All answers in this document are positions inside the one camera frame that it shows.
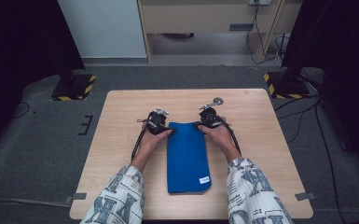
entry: printed fabric sleeve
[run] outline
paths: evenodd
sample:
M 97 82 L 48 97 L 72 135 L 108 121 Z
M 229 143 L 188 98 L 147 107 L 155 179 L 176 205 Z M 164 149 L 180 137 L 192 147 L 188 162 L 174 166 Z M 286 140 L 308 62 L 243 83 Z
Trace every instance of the printed fabric sleeve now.
M 133 166 L 124 166 L 95 199 L 80 223 L 142 223 L 144 180 Z
M 294 223 L 263 172 L 250 160 L 228 165 L 229 223 Z

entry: robotic hand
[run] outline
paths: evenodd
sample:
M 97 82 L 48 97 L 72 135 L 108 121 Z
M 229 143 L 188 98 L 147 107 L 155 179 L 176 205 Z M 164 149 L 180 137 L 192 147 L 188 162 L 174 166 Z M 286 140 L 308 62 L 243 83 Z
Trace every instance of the robotic hand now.
M 163 133 L 167 130 L 173 130 L 171 132 L 171 134 L 173 134 L 175 132 L 175 129 L 165 127 L 165 119 L 167 118 L 165 115 L 168 115 L 168 114 L 169 113 L 167 111 L 157 108 L 156 111 L 152 111 L 149 113 L 147 119 L 138 119 L 137 120 L 138 122 L 145 123 L 145 126 L 141 130 L 138 140 L 136 141 L 135 147 L 131 154 L 131 160 L 133 160 L 133 158 L 135 157 L 136 152 L 138 151 L 139 143 L 141 142 L 142 137 L 144 136 L 146 130 L 149 130 L 154 135 Z
M 208 128 L 216 128 L 217 126 L 224 124 L 225 121 L 217 116 L 216 110 L 212 108 L 214 105 L 222 105 L 223 99 L 216 97 L 214 101 L 208 105 L 201 106 L 199 109 L 202 109 L 200 112 L 200 122 L 196 123 L 196 125 L 205 125 Z
M 237 138 L 235 137 L 235 134 L 232 131 L 232 129 L 229 127 L 229 124 L 227 124 L 225 120 L 220 118 L 220 116 L 216 114 L 216 110 L 212 108 L 212 106 L 214 105 L 222 105 L 222 104 L 223 104 L 223 99 L 216 97 L 214 98 L 212 103 L 200 107 L 199 109 L 202 109 L 202 111 L 200 112 L 200 121 L 195 122 L 194 127 L 197 128 L 199 125 L 204 125 L 207 128 L 214 129 L 220 125 L 224 125 L 228 129 L 229 133 L 231 134 L 231 138 L 234 142 L 235 147 L 241 154 L 241 150 L 240 150 L 240 146 L 238 145 Z
M 174 129 L 165 127 L 165 119 L 167 118 L 165 115 L 169 115 L 169 113 L 157 108 L 156 111 L 149 113 L 147 119 L 138 120 L 138 122 L 146 122 L 146 128 L 154 135 L 163 133 L 167 130 L 173 130 L 174 132 Z

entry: wooden table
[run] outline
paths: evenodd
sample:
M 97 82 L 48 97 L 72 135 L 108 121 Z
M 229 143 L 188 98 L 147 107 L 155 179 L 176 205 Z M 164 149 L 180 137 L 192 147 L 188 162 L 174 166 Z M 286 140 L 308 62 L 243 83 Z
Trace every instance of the wooden table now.
M 118 170 L 128 164 L 141 131 L 138 119 L 146 119 L 157 107 L 169 111 L 170 121 L 200 120 L 199 107 L 221 97 L 217 114 L 227 118 L 238 139 L 242 155 L 256 163 L 281 197 L 292 218 L 309 218 L 308 200 L 297 168 L 284 140 L 269 96 L 261 89 L 110 91 L 95 132 L 70 216 L 81 219 L 94 199 Z M 166 141 L 162 141 L 147 164 L 144 219 L 228 219 L 226 179 L 228 165 L 223 153 L 206 135 L 212 186 L 201 195 L 170 195 L 167 191 Z

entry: blue cloth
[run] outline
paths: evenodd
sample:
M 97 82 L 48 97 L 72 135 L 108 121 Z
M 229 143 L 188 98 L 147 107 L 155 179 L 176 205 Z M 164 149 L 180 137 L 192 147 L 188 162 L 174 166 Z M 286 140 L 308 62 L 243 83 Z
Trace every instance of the blue cloth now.
M 203 192 L 211 185 L 204 134 L 193 123 L 170 122 L 176 132 L 168 137 L 169 193 Z

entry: wall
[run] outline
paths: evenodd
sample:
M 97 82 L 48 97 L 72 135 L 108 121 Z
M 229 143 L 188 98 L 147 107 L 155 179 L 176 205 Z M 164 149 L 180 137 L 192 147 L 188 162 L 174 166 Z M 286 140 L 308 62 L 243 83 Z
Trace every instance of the wall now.
M 59 0 L 82 58 L 146 58 L 136 0 Z

